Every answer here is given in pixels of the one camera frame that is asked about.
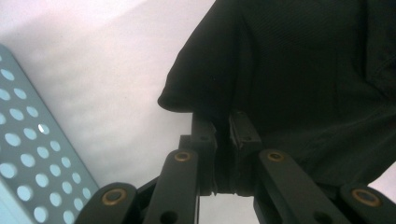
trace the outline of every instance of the brass ring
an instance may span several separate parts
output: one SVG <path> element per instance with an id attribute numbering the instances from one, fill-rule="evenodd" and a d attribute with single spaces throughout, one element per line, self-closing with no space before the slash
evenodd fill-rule
<path id="1" fill-rule="evenodd" d="M 360 203 L 364 203 L 371 207 L 381 206 L 381 200 L 367 189 L 353 189 L 352 196 Z"/>
<path id="2" fill-rule="evenodd" d="M 268 153 L 267 154 L 267 158 L 270 161 L 283 161 L 283 160 L 285 160 L 285 157 L 282 154 L 278 153 L 278 152 L 270 152 L 270 153 Z"/>
<path id="3" fill-rule="evenodd" d="M 175 155 L 175 160 L 177 161 L 189 161 L 191 159 L 191 154 L 188 152 L 179 152 Z"/>
<path id="4" fill-rule="evenodd" d="M 114 200 L 109 199 L 108 196 L 110 196 L 110 195 L 113 194 L 113 193 L 119 193 L 119 194 L 120 194 L 120 197 L 118 197 L 118 198 L 116 198 L 116 199 L 114 199 Z M 111 205 L 115 205 L 115 204 L 121 202 L 121 201 L 124 200 L 125 198 L 126 198 L 126 191 L 125 191 L 125 189 L 111 189 L 111 190 L 109 190 L 108 192 L 106 192 L 106 193 L 103 195 L 103 197 L 102 197 L 102 203 L 105 204 L 105 205 L 111 206 Z"/>

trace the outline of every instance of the screw hole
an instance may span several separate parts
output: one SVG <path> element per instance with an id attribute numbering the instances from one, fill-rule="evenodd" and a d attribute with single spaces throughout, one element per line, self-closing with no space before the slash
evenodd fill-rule
<path id="1" fill-rule="evenodd" d="M 352 196 L 360 203 L 372 207 L 381 206 L 381 200 L 367 189 L 353 189 Z"/>
<path id="2" fill-rule="evenodd" d="M 175 155 L 175 160 L 177 161 L 189 161 L 191 159 L 191 154 L 188 152 L 179 152 Z"/>
<path id="3" fill-rule="evenodd" d="M 102 203 L 104 205 L 116 205 L 126 198 L 125 189 L 111 189 L 106 192 L 102 197 Z"/>
<path id="4" fill-rule="evenodd" d="M 267 155 L 268 160 L 270 161 L 283 161 L 285 159 L 285 157 L 283 157 L 282 154 L 277 153 L 277 152 L 270 152 Z"/>
<path id="5" fill-rule="evenodd" d="M 168 211 L 163 213 L 161 216 L 161 223 L 163 224 L 174 224 L 177 222 L 177 213 Z"/>

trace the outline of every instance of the brass insert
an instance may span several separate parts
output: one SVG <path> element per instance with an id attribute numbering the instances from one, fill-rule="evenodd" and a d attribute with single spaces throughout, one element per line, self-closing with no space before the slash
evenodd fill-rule
<path id="1" fill-rule="evenodd" d="M 111 189 L 102 197 L 102 203 L 105 205 L 116 205 L 126 198 L 125 189 Z"/>
<path id="2" fill-rule="evenodd" d="M 283 160 L 285 160 L 285 157 L 282 154 L 278 153 L 278 152 L 270 152 L 270 153 L 268 153 L 267 158 L 270 161 L 283 161 Z"/>
<path id="3" fill-rule="evenodd" d="M 188 152 L 179 152 L 175 155 L 175 160 L 177 161 L 189 161 L 191 159 L 191 154 Z"/>
<path id="4" fill-rule="evenodd" d="M 371 207 L 381 206 L 381 200 L 367 189 L 353 189 L 352 196 L 360 203 L 364 203 Z"/>

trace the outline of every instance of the perforated metal panel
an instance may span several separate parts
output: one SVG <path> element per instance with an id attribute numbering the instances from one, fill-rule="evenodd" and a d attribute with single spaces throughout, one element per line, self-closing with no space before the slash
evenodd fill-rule
<path id="1" fill-rule="evenodd" d="M 98 187 L 0 45 L 0 178 L 38 223 L 73 223 Z"/>

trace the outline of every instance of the circular hole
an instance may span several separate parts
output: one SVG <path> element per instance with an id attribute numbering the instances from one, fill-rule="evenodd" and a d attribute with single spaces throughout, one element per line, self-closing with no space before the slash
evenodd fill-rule
<path id="1" fill-rule="evenodd" d="M 0 124 L 5 124 L 6 123 L 6 117 L 2 113 L 0 113 Z"/>
<path id="2" fill-rule="evenodd" d="M 178 152 L 175 155 L 175 160 L 177 161 L 189 161 L 191 159 L 191 154 L 188 152 Z"/>
<path id="3" fill-rule="evenodd" d="M 70 211 L 65 211 L 64 212 L 64 222 L 66 224 L 72 224 L 74 222 L 74 215 Z"/>
<path id="4" fill-rule="evenodd" d="M 32 106 L 26 106 L 26 111 L 33 118 L 37 118 L 38 117 L 38 111 Z"/>
<path id="5" fill-rule="evenodd" d="M 353 189 L 352 196 L 355 200 L 368 206 L 381 206 L 381 200 L 367 189 Z"/>
<path id="6" fill-rule="evenodd" d="M 57 192 L 51 193 L 51 195 L 49 196 L 49 200 L 50 203 L 52 203 L 52 205 L 54 205 L 55 207 L 58 207 L 62 203 L 62 197 Z"/>
<path id="7" fill-rule="evenodd" d="M 9 99 L 11 99 L 11 96 L 9 95 L 8 91 L 0 89 L 0 99 L 8 101 Z"/>
<path id="8" fill-rule="evenodd" d="M 11 108 L 9 109 L 9 113 L 11 114 L 12 118 L 16 120 L 23 120 L 23 114 L 19 109 Z"/>
<path id="9" fill-rule="evenodd" d="M 78 173 L 73 173 L 73 180 L 76 184 L 81 183 L 81 176 Z"/>
<path id="10" fill-rule="evenodd" d="M 35 165 L 35 158 L 30 154 L 22 154 L 21 161 L 27 167 L 33 167 Z"/>
<path id="11" fill-rule="evenodd" d="M 38 130 L 43 133 L 43 134 L 49 134 L 50 133 L 50 129 L 47 125 L 45 124 L 39 124 L 38 125 Z"/>
<path id="12" fill-rule="evenodd" d="M 31 128 L 25 128 L 23 129 L 23 132 L 27 138 L 30 140 L 35 140 L 37 138 L 37 134 L 35 133 L 35 130 Z"/>
<path id="13" fill-rule="evenodd" d="M 55 175 L 55 176 L 60 176 L 61 175 L 61 168 L 59 168 L 58 165 L 52 164 L 50 167 L 50 172 Z"/>
<path id="14" fill-rule="evenodd" d="M 49 212 L 45 207 L 42 206 L 37 207 L 35 209 L 34 215 L 35 215 L 35 220 L 39 223 L 43 223 L 47 221 L 47 219 L 49 218 Z"/>
<path id="15" fill-rule="evenodd" d="M 6 69 L 1 69 L 0 73 L 3 75 L 3 77 L 10 81 L 13 81 L 15 79 L 14 75 L 12 75 L 12 73 Z"/>
<path id="16" fill-rule="evenodd" d="M 122 202 L 125 198 L 125 189 L 111 189 L 102 196 L 102 203 L 112 206 Z"/>
<path id="17" fill-rule="evenodd" d="M 84 206 L 84 203 L 80 198 L 76 198 L 74 201 L 75 207 L 78 211 L 81 211 L 82 207 Z"/>
<path id="18" fill-rule="evenodd" d="M 87 189 L 87 188 L 84 188 L 82 190 L 82 194 L 84 195 L 84 197 L 86 199 L 90 199 L 91 198 L 91 191 L 89 189 Z"/>
<path id="19" fill-rule="evenodd" d="M 14 92 L 20 99 L 22 100 L 26 99 L 26 92 L 24 92 L 23 90 L 15 88 Z"/>
<path id="20" fill-rule="evenodd" d="M 0 164 L 0 174 L 5 178 L 13 178 L 17 175 L 17 167 L 12 163 Z"/>
<path id="21" fill-rule="evenodd" d="M 17 188 L 18 197 L 24 202 L 27 202 L 33 198 L 33 191 L 29 186 L 19 186 Z"/>
<path id="22" fill-rule="evenodd" d="M 21 144 L 21 139 L 15 133 L 6 133 L 6 141 L 13 147 L 17 147 Z"/>
<path id="23" fill-rule="evenodd" d="M 276 162 L 285 160 L 285 157 L 282 154 L 278 153 L 278 152 L 270 152 L 270 153 L 268 153 L 267 154 L 267 158 L 270 161 L 276 161 Z"/>
<path id="24" fill-rule="evenodd" d="M 38 174 L 35 176 L 35 182 L 41 188 L 45 188 L 49 185 L 49 178 L 44 174 Z"/>
<path id="25" fill-rule="evenodd" d="M 73 191 L 72 185 L 67 181 L 62 183 L 62 189 L 64 189 L 66 194 L 70 194 Z"/>
<path id="26" fill-rule="evenodd" d="M 45 147 L 38 147 L 37 148 L 37 153 L 38 153 L 38 155 L 41 157 L 41 158 L 43 158 L 43 159 L 46 159 L 46 158 L 48 158 L 49 157 L 49 151 L 45 148 Z"/>
<path id="27" fill-rule="evenodd" d="M 52 149 L 54 151 L 60 151 L 61 150 L 61 145 L 59 145 L 59 143 L 57 141 L 50 141 L 50 147 L 52 147 Z"/>
<path id="28" fill-rule="evenodd" d="M 67 157 L 63 157 L 62 158 L 62 164 L 64 165 L 64 167 L 66 168 L 70 168 L 70 166 L 72 165 L 69 158 Z"/>
<path id="29" fill-rule="evenodd" d="M 161 223 L 163 224 L 173 224 L 177 222 L 177 213 L 176 212 L 165 212 L 161 216 Z"/>

